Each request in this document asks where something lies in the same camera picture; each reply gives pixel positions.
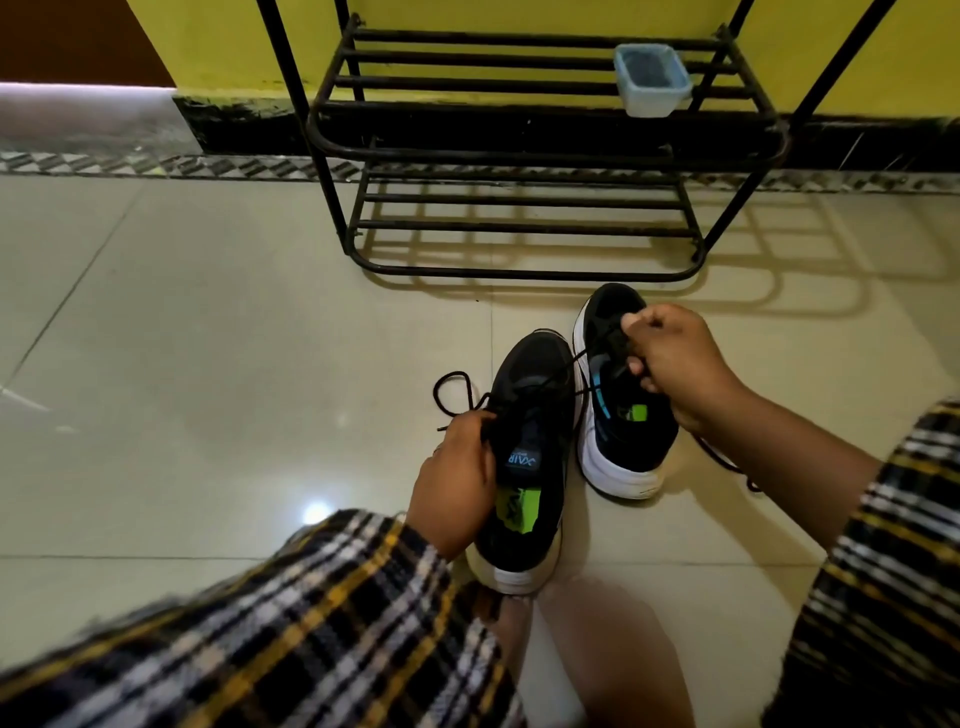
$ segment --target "shoe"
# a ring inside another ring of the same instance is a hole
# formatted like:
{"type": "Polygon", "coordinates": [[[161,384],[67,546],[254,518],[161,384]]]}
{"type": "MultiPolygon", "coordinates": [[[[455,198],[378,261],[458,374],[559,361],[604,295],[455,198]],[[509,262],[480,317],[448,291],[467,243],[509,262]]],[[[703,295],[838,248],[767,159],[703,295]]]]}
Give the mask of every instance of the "shoe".
{"type": "Polygon", "coordinates": [[[560,559],[576,380],[569,345],[549,329],[521,339],[493,379],[496,505],[467,562],[482,584],[502,594],[535,592],[560,559]]]}
{"type": "Polygon", "coordinates": [[[580,470],[596,490],[633,500],[660,489],[658,468],[677,437],[677,421],[670,400],[640,387],[597,339],[619,326],[623,314],[645,305],[633,288],[607,283],[590,296],[573,328],[574,350],[590,349],[577,360],[577,369],[584,388],[593,390],[580,395],[586,408],[577,443],[580,470]]]}

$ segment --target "plaid shirt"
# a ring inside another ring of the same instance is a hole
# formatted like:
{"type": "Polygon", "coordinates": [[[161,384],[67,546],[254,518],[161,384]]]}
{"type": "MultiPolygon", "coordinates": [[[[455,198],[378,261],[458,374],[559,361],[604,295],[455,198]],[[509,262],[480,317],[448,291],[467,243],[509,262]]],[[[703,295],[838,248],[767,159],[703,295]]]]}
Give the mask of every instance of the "plaid shirt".
{"type": "MultiPolygon", "coordinates": [[[[960,725],[960,400],[890,457],[764,725],[960,725]]],[[[0,676],[0,726],[522,724],[495,637],[392,519],[343,511],[187,602],[0,676]]]]}
{"type": "Polygon", "coordinates": [[[0,678],[0,726],[522,722],[496,638],[440,554],[361,511],[0,678]]]}

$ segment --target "person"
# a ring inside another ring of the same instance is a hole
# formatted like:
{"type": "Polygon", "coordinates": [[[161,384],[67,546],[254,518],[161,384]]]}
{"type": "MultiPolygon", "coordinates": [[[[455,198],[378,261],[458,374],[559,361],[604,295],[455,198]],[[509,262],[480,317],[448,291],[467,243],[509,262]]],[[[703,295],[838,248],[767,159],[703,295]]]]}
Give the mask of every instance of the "person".
{"type": "MultiPolygon", "coordinates": [[[[881,464],[750,391],[697,314],[658,304],[622,327],[641,386],[828,550],[764,725],[960,722],[960,400],[881,464]]],[[[405,522],[339,512],[255,569],[16,668],[0,724],[523,724],[523,603],[479,619],[447,567],[492,508],[490,416],[453,420],[405,522]]],[[[649,607],[589,579],[540,601],[591,724],[693,725],[649,607]]]]}

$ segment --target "shoe sole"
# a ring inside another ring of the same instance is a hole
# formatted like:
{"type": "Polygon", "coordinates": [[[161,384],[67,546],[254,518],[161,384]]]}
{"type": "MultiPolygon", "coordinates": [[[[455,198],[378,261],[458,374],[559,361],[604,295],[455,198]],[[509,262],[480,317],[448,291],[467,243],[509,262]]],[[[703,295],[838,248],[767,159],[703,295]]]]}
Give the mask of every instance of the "shoe sole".
{"type": "Polygon", "coordinates": [[[543,561],[527,571],[504,571],[498,569],[480,555],[477,547],[467,547],[467,563],[477,581],[485,587],[509,596],[524,596],[538,592],[546,584],[560,563],[561,545],[564,540],[564,528],[561,525],[553,537],[553,543],[543,557],[543,561]]]}
{"type": "MultiPolygon", "coordinates": [[[[584,342],[584,317],[587,313],[588,304],[589,299],[580,309],[577,321],[573,325],[573,349],[577,353],[582,352],[587,346],[584,342]]],[[[580,372],[580,379],[585,389],[590,383],[589,366],[587,356],[581,356],[577,359],[577,369],[580,372]]],[[[580,472],[583,474],[584,480],[593,489],[607,496],[627,500],[645,500],[655,496],[663,481],[660,470],[637,473],[621,468],[604,457],[596,444],[593,397],[587,392],[577,399],[581,400],[578,403],[578,409],[583,412],[580,434],[577,438],[577,464],[580,466],[580,472]]]]}

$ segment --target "plastic container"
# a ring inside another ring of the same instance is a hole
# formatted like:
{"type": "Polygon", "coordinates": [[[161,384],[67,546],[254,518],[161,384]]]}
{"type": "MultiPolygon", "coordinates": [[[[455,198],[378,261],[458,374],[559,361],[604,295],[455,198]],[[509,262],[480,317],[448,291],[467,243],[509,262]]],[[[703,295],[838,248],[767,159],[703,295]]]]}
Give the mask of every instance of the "plastic container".
{"type": "Polygon", "coordinates": [[[625,43],[613,51],[616,85],[630,116],[669,116],[693,88],[677,51],[662,43],[625,43]]]}

